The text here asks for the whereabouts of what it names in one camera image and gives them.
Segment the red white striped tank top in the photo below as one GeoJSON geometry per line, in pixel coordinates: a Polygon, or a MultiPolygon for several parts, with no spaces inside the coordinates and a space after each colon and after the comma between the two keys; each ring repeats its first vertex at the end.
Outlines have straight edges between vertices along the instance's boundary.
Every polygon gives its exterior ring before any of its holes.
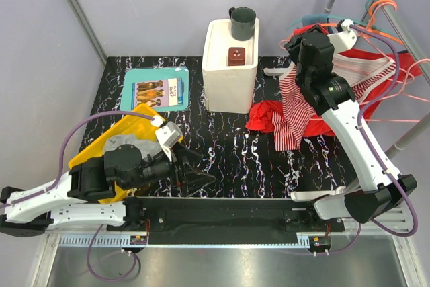
{"type": "MultiPolygon", "coordinates": [[[[391,58],[377,60],[347,58],[339,54],[333,57],[333,72],[346,79],[352,87],[357,101],[367,101],[370,91],[393,77],[396,63],[391,58]]],[[[291,151],[300,148],[304,131],[316,114],[300,93],[295,82],[296,68],[279,81],[282,95],[282,114],[273,113],[274,139],[277,151],[291,151]]]]}

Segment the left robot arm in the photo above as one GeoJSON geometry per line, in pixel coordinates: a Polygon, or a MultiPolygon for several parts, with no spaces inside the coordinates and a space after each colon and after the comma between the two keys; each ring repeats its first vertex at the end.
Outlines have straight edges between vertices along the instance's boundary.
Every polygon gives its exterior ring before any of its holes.
{"type": "Polygon", "coordinates": [[[139,231],[149,225],[143,203],[135,197],[112,202],[116,189],[140,189],[169,180],[187,194],[215,177],[195,168],[200,155],[180,143],[169,158],[161,145],[149,140],[122,143],[105,150],[64,173],[53,189],[41,186],[1,191],[1,232],[14,237],[34,237],[53,229],[105,225],[110,231],[139,231]]]}

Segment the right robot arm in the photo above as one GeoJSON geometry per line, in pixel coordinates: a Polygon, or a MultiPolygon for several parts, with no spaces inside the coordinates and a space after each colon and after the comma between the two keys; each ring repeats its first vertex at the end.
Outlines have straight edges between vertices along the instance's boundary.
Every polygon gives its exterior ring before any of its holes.
{"type": "Polygon", "coordinates": [[[326,195],[312,201],[305,214],[308,228],[319,231],[333,218],[367,223],[406,201],[417,187],[413,175],[403,175],[375,139],[347,80],[337,75],[336,53],[354,47],[365,30],[344,21],[334,34],[313,26],[293,35],[284,48],[296,65],[295,82],[305,101],[335,133],[357,174],[353,192],[326,195]]]}

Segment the grey tank top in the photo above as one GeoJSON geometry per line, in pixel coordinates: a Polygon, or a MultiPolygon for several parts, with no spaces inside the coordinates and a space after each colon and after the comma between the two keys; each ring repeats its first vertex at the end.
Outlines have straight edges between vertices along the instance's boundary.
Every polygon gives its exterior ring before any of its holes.
{"type": "Polygon", "coordinates": [[[103,153],[107,151],[114,151],[122,145],[133,145],[139,149],[142,157],[148,155],[155,156],[156,154],[163,153],[163,150],[158,142],[151,140],[138,139],[135,134],[119,134],[107,139],[103,153]]]}

